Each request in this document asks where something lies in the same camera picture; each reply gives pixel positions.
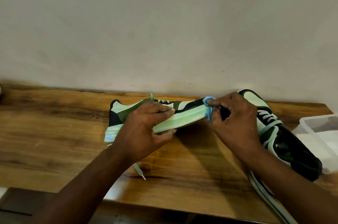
white wall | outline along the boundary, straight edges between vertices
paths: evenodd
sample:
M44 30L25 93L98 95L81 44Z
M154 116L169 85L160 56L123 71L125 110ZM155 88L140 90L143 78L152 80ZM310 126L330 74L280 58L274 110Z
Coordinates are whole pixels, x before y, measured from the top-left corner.
M0 78L338 110L338 0L0 0Z

wooden tabletop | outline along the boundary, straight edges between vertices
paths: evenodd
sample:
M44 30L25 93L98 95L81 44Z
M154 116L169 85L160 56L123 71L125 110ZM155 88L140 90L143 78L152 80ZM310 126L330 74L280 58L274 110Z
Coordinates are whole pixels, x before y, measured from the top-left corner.
M0 101L0 187L58 192L107 144L110 102L132 104L149 94L5 86ZM155 94L164 100L196 97ZM289 129L324 104L269 101ZM241 164L200 121L141 162L147 180L129 168L108 200L266 223L280 223L251 187ZM338 177L318 184L338 195Z

forearm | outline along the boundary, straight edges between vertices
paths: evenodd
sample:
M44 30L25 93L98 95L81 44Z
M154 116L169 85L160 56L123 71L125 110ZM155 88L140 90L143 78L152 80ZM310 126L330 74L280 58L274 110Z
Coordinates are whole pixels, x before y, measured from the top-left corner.
M112 145L48 201L28 223L87 223L110 187L131 164Z
M338 198L308 181L265 149L252 153L248 167L301 223L337 223Z

blue cloth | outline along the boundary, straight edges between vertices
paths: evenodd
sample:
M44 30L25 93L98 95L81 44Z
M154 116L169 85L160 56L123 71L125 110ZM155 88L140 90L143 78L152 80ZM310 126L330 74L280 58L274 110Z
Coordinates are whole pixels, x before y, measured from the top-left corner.
M207 111L205 112L206 119L210 122L211 121L211 112L212 112L212 106L210 106L206 101L207 100L215 100L214 97L205 97L203 99L203 103L208 107Z

floor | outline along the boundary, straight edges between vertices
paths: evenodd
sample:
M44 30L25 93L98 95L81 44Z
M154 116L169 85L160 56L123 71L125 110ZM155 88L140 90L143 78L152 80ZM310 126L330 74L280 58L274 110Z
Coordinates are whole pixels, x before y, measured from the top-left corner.
M0 223L22 224L36 213L53 193L44 193L18 188L0 188ZM100 205L90 224L180 224L186 223L189 214L180 211L150 207L121 205L115 202ZM245 224L224 218L197 215L191 222Z

